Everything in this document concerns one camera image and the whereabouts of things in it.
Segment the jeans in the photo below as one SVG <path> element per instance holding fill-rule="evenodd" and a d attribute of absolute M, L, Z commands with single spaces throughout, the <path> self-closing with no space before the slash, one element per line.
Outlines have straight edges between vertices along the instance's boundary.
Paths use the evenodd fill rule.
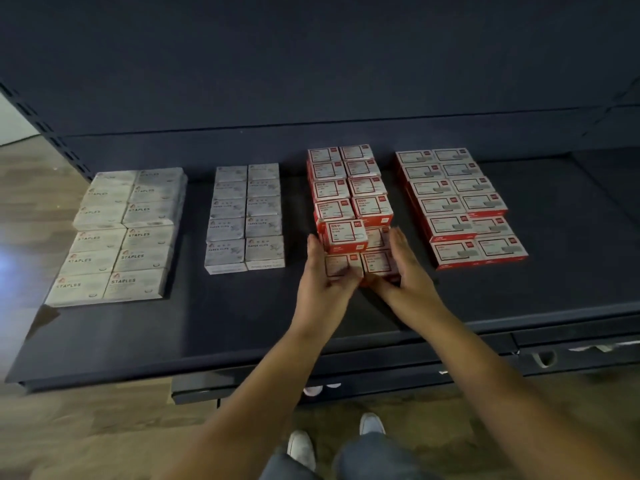
<path fill-rule="evenodd" d="M 333 461 L 338 480 L 439 480 L 420 470 L 409 450 L 382 433 L 367 433 L 347 443 Z M 320 480 L 286 453 L 271 457 L 260 480 Z"/>

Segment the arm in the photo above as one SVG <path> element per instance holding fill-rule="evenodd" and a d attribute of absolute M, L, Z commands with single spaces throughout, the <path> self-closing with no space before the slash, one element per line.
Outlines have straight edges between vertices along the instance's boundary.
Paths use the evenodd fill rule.
<path fill-rule="evenodd" d="M 322 245 L 315 236 L 309 236 L 307 264 L 289 330 L 203 425 L 194 443 L 162 477 L 164 480 L 246 480 L 260 476 L 359 282 L 359 276 L 349 273 L 329 284 Z"/>
<path fill-rule="evenodd" d="M 370 286 L 436 350 L 453 380 L 522 475 L 530 480 L 631 480 L 596 439 L 556 411 L 444 306 L 399 229 L 391 249 L 400 287 L 367 275 Z"/>

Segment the red and white box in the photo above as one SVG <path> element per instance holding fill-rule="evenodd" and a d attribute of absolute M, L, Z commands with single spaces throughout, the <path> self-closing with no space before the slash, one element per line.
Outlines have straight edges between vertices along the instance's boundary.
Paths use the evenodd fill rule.
<path fill-rule="evenodd" d="M 441 163 L 440 165 L 446 178 L 459 178 L 463 175 L 478 177 L 483 174 L 476 162 Z"/>
<path fill-rule="evenodd" d="M 420 166 L 402 167 L 400 178 L 408 182 L 412 178 L 437 178 L 444 179 L 444 172 L 438 163 L 423 164 Z"/>
<path fill-rule="evenodd" d="M 349 268 L 353 269 L 358 276 L 364 276 L 362 261 L 358 253 L 325 256 L 324 268 L 329 281 L 339 280 Z"/>
<path fill-rule="evenodd" d="M 471 153 L 466 148 L 440 148 L 432 150 L 439 162 L 472 162 Z"/>
<path fill-rule="evenodd" d="M 398 167 L 420 166 L 425 163 L 437 163 L 431 150 L 414 150 L 412 152 L 396 152 L 395 163 Z"/>
<path fill-rule="evenodd" d="M 520 240 L 514 235 L 502 237 L 478 237 L 476 243 L 480 248 L 481 256 L 487 264 L 505 261 L 521 261 L 528 252 Z"/>
<path fill-rule="evenodd" d="M 473 217 L 478 237 L 502 237 L 512 235 L 513 229 L 504 217 Z"/>
<path fill-rule="evenodd" d="M 347 178 L 343 162 L 309 163 L 307 162 L 309 182 L 339 180 Z"/>
<path fill-rule="evenodd" d="M 340 153 L 342 160 L 350 162 L 353 160 L 373 160 L 373 152 L 368 144 L 356 144 L 351 146 L 341 146 Z"/>
<path fill-rule="evenodd" d="M 422 221 L 422 228 L 429 242 L 474 239 L 477 234 L 476 227 L 468 214 L 426 217 Z"/>
<path fill-rule="evenodd" d="M 372 273 L 386 279 L 393 279 L 399 276 L 396 260 L 391 251 L 371 251 L 361 255 L 362 267 L 365 273 Z"/>
<path fill-rule="evenodd" d="M 367 229 L 368 251 L 391 249 L 389 227 L 370 227 Z"/>
<path fill-rule="evenodd" d="M 394 218 L 394 211 L 386 195 L 354 197 L 352 202 L 353 209 L 356 212 L 356 218 L 364 222 L 364 227 L 391 225 L 391 219 Z"/>
<path fill-rule="evenodd" d="M 351 221 L 355 218 L 356 214 L 348 198 L 317 202 L 314 205 L 314 219 L 318 233 L 324 232 L 327 222 Z"/>
<path fill-rule="evenodd" d="M 496 192 L 459 195 L 466 213 L 471 217 L 502 216 L 507 205 Z"/>
<path fill-rule="evenodd" d="M 344 163 L 349 178 L 373 177 L 380 175 L 380 168 L 373 158 L 366 160 L 354 160 Z"/>
<path fill-rule="evenodd" d="M 455 195 L 450 181 L 436 178 L 414 178 L 409 180 L 409 190 L 409 196 L 412 197 L 412 200 L 417 200 L 420 197 Z"/>
<path fill-rule="evenodd" d="M 432 242 L 431 250 L 435 257 L 436 269 L 477 266 L 484 263 L 484 256 L 480 246 L 473 239 Z"/>
<path fill-rule="evenodd" d="M 420 197 L 415 202 L 419 215 L 436 217 L 446 214 L 466 214 L 460 197 L 457 195 L 440 197 Z"/>
<path fill-rule="evenodd" d="M 346 178 L 327 180 L 326 182 L 311 182 L 310 185 L 314 202 L 351 197 Z"/>
<path fill-rule="evenodd" d="M 479 177 L 452 178 L 450 180 L 454 192 L 457 194 L 465 194 L 469 192 L 495 192 L 493 184 L 484 175 Z"/>
<path fill-rule="evenodd" d="M 364 222 L 357 219 L 329 222 L 324 235 L 327 254 L 361 253 L 369 243 Z"/>
<path fill-rule="evenodd" d="M 350 178 L 349 188 L 351 195 L 354 197 L 372 197 L 373 195 L 387 195 L 387 188 L 385 187 L 382 177 L 364 177 L 364 178 Z"/>
<path fill-rule="evenodd" d="M 307 156 L 309 163 L 339 162 L 341 160 L 337 146 L 307 150 Z"/>

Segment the hand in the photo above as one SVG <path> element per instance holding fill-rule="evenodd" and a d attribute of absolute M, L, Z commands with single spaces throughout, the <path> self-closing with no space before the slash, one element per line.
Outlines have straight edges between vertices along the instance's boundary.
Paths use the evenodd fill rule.
<path fill-rule="evenodd" d="M 307 264 L 298 286 L 296 312 L 289 330 L 324 346 L 344 316 L 349 298 L 362 276 L 349 268 L 340 281 L 330 283 L 324 267 L 324 249 L 318 238 L 307 238 Z"/>
<path fill-rule="evenodd" d="M 394 227 L 389 234 L 391 253 L 400 272 L 400 287 L 370 273 L 365 276 L 365 281 L 387 302 L 400 320 L 416 330 L 430 314 L 447 309 L 433 281 L 418 263 L 404 233 Z"/>

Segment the product box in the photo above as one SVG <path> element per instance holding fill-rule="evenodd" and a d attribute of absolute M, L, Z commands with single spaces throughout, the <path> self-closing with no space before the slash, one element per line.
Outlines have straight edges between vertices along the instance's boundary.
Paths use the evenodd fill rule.
<path fill-rule="evenodd" d="M 204 268 L 209 274 L 246 271 L 244 239 L 208 242 L 204 256 Z"/>
<path fill-rule="evenodd" d="M 282 215 L 280 196 L 248 198 L 246 200 L 246 215 L 248 217 Z"/>
<path fill-rule="evenodd" d="M 399 176 L 404 182 L 408 182 L 412 178 L 437 178 L 439 180 L 446 178 L 442 167 L 438 163 L 404 166 L 401 170 L 402 172 L 400 172 Z"/>
<path fill-rule="evenodd" d="M 329 254 L 361 253 L 369 243 L 364 222 L 357 219 L 328 222 L 325 237 L 325 249 Z"/>
<path fill-rule="evenodd" d="M 412 152 L 396 152 L 396 165 L 421 166 L 425 163 L 437 163 L 436 157 L 431 150 L 414 150 Z"/>
<path fill-rule="evenodd" d="M 81 207 L 92 205 L 113 205 L 126 203 L 131 194 L 131 187 L 128 185 L 96 186 L 91 185 L 84 194 Z"/>
<path fill-rule="evenodd" d="M 477 177 L 482 175 L 482 170 L 476 162 L 470 163 L 441 163 L 442 171 L 446 178 L 460 177 L 468 175 L 469 177 Z"/>
<path fill-rule="evenodd" d="M 476 228 L 478 237 L 498 237 L 512 235 L 513 229 L 504 217 L 473 217 L 471 221 Z"/>
<path fill-rule="evenodd" d="M 232 241 L 244 238 L 244 217 L 209 219 L 207 242 Z"/>
<path fill-rule="evenodd" d="M 249 165 L 249 180 L 273 180 L 274 178 L 280 178 L 280 167 L 277 163 Z"/>
<path fill-rule="evenodd" d="M 487 177 L 462 177 L 452 178 L 451 185 L 457 194 L 478 193 L 478 192 L 495 192 L 495 188 Z"/>
<path fill-rule="evenodd" d="M 351 196 L 345 178 L 327 180 L 326 182 L 311 182 L 311 195 L 314 202 L 349 198 Z"/>
<path fill-rule="evenodd" d="M 182 215 L 182 204 L 175 200 L 130 203 L 122 223 L 128 228 L 176 225 Z"/>
<path fill-rule="evenodd" d="M 442 163 L 473 161 L 471 153 L 466 148 L 441 148 L 432 151 L 436 156 L 436 160 Z"/>
<path fill-rule="evenodd" d="M 327 222 L 347 221 L 356 218 L 348 198 L 318 202 L 314 205 L 314 220 L 318 234 L 323 233 Z"/>
<path fill-rule="evenodd" d="M 282 216 L 247 217 L 244 225 L 247 237 L 265 237 L 268 235 L 282 235 Z"/>
<path fill-rule="evenodd" d="M 329 281 L 339 280 L 349 268 L 354 269 L 358 276 L 364 276 L 362 261 L 357 253 L 325 256 L 324 268 Z"/>
<path fill-rule="evenodd" d="M 180 200 L 186 181 L 174 180 L 162 184 L 136 184 L 129 197 L 130 203 L 156 202 L 160 200 Z"/>
<path fill-rule="evenodd" d="M 213 199 L 209 217 L 212 219 L 233 219 L 244 217 L 246 200 L 243 198 Z"/>
<path fill-rule="evenodd" d="M 460 241 L 475 238 L 476 228 L 467 214 L 425 217 L 422 228 L 429 242 Z"/>
<path fill-rule="evenodd" d="M 345 162 L 353 160 L 373 159 L 373 152 L 368 144 L 341 146 L 340 154 Z"/>
<path fill-rule="evenodd" d="M 373 177 L 375 175 L 380 175 L 380 168 L 373 158 L 345 162 L 344 166 L 346 167 L 349 178 Z"/>
<path fill-rule="evenodd" d="M 144 269 L 112 273 L 104 291 L 105 301 L 135 301 L 162 298 L 168 270 Z"/>
<path fill-rule="evenodd" d="M 480 247 L 485 263 L 520 261 L 529 256 L 520 240 L 514 235 L 502 237 L 478 237 L 476 243 Z"/>
<path fill-rule="evenodd" d="M 126 202 L 111 205 L 84 205 L 80 207 L 73 226 L 77 230 L 121 229 Z"/>
<path fill-rule="evenodd" d="M 136 179 L 136 185 L 170 184 L 180 181 L 183 178 L 186 180 L 186 176 L 180 167 L 140 170 Z"/>
<path fill-rule="evenodd" d="M 216 179 L 218 182 L 244 182 L 247 178 L 246 165 L 236 166 L 217 166 L 216 167 Z"/>
<path fill-rule="evenodd" d="M 315 150 L 307 150 L 307 159 L 309 163 L 339 162 L 340 151 L 338 151 L 337 146 L 332 148 L 316 148 Z"/>
<path fill-rule="evenodd" d="M 213 185 L 213 200 L 246 199 L 246 182 L 218 182 Z"/>
<path fill-rule="evenodd" d="M 99 171 L 93 177 L 92 187 L 133 187 L 138 177 L 138 170 Z"/>
<path fill-rule="evenodd" d="M 280 195 L 280 179 L 249 180 L 246 186 L 246 196 L 251 197 L 275 197 Z"/>
<path fill-rule="evenodd" d="M 417 201 L 420 197 L 454 195 L 453 186 L 448 180 L 437 178 L 414 178 L 409 180 L 409 197 Z"/>
<path fill-rule="evenodd" d="M 75 276 L 76 274 L 110 273 L 116 263 L 120 249 L 103 249 L 69 253 L 60 268 L 60 274 Z"/>
<path fill-rule="evenodd" d="M 126 231 L 126 229 L 121 228 L 78 232 L 69 252 L 82 253 L 85 251 L 100 251 L 102 249 L 120 249 Z"/>
<path fill-rule="evenodd" d="M 121 249 L 113 267 L 117 271 L 139 271 L 141 269 L 155 269 L 171 267 L 173 248 L 171 246 L 156 246 L 149 249 Z"/>
<path fill-rule="evenodd" d="M 394 218 L 394 211 L 386 195 L 354 197 L 353 209 L 356 218 L 361 219 L 365 227 L 389 226 Z"/>
<path fill-rule="evenodd" d="M 388 250 L 362 253 L 362 266 L 365 273 L 377 274 L 388 280 L 399 277 L 396 260 Z"/>
<path fill-rule="evenodd" d="M 464 214 L 465 209 L 457 195 L 441 197 L 420 197 L 417 199 L 419 215 L 423 217 L 435 217 L 445 214 Z"/>
<path fill-rule="evenodd" d="M 507 205 L 496 192 L 462 194 L 460 200 L 471 217 L 502 216 L 507 212 Z"/>
<path fill-rule="evenodd" d="M 367 231 L 367 251 L 391 249 L 389 227 L 371 227 Z"/>
<path fill-rule="evenodd" d="M 354 197 L 373 197 L 374 195 L 387 194 L 387 188 L 382 181 L 382 177 L 379 176 L 350 178 L 349 188 L 351 189 L 351 195 Z"/>
<path fill-rule="evenodd" d="M 132 227 L 127 229 L 122 249 L 144 249 L 172 246 L 177 233 L 176 226 Z"/>
<path fill-rule="evenodd" d="M 99 303 L 109 282 L 109 273 L 71 276 L 59 274 L 47 299 L 48 306 L 75 306 Z"/>
<path fill-rule="evenodd" d="M 249 270 L 284 267 L 284 240 L 281 235 L 270 235 L 246 240 L 244 260 Z"/>
<path fill-rule="evenodd" d="M 309 182 L 339 180 L 347 178 L 347 172 L 342 162 L 309 163 L 307 162 Z"/>
<path fill-rule="evenodd" d="M 483 264 L 480 247 L 473 239 L 432 242 L 431 250 L 435 257 L 436 269 Z"/>

